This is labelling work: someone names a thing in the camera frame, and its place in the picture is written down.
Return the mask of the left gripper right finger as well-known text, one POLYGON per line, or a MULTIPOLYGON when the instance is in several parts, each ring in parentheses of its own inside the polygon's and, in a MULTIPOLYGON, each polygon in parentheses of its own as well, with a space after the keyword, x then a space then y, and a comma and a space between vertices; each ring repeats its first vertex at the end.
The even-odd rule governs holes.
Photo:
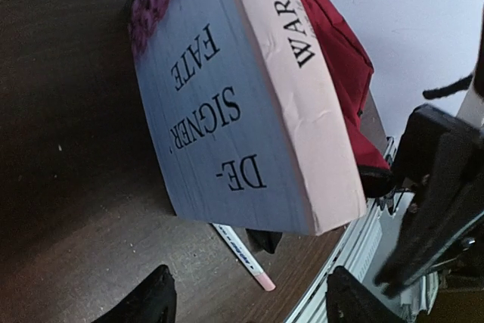
POLYGON ((329 323, 398 323, 400 317, 382 304, 344 266, 327 277, 326 312, 329 323))

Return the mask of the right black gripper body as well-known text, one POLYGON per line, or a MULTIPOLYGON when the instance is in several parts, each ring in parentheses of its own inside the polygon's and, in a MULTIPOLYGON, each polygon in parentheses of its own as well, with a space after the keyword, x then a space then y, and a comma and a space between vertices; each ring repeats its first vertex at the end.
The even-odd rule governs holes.
POLYGON ((483 133, 432 105, 408 118, 392 172, 421 183, 418 210, 374 278, 395 297, 443 266, 468 232, 483 222, 483 133))

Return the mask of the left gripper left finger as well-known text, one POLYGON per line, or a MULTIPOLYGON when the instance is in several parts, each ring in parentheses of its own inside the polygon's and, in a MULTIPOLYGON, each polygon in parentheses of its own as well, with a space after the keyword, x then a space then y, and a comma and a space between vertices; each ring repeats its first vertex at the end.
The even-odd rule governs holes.
POLYGON ((156 267, 139 285, 93 323, 175 322, 177 293, 167 265, 156 267))

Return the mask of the red backpack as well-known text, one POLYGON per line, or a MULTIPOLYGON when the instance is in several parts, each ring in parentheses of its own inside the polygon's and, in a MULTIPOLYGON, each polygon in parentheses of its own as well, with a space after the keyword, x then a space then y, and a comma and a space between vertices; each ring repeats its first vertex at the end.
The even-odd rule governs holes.
POLYGON ((320 235, 358 219, 390 190, 389 165, 361 133, 374 68, 330 0, 240 0, 255 66, 237 95, 258 157, 241 174, 266 197, 274 222, 254 228, 320 235))

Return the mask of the pink book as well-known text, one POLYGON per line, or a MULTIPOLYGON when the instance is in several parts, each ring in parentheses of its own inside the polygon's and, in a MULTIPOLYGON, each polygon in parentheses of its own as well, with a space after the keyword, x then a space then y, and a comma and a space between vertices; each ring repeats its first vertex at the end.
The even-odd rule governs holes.
POLYGON ((177 216, 320 235, 366 213, 302 0, 134 0, 129 36, 177 216))

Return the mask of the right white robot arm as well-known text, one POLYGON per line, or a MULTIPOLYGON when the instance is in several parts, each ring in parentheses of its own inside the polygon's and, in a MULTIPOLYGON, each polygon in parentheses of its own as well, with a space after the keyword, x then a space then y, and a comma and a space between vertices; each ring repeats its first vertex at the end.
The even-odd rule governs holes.
POLYGON ((483 227, 483 52, 470 81, 426 90, 430 101, 464 90, 457 115, 430 103, 414 109, 400 140, 392 172, 411 182, 396 247, 374 278, 395 297, 422 276, 445 267, 465 249, 462 240, 483 227))

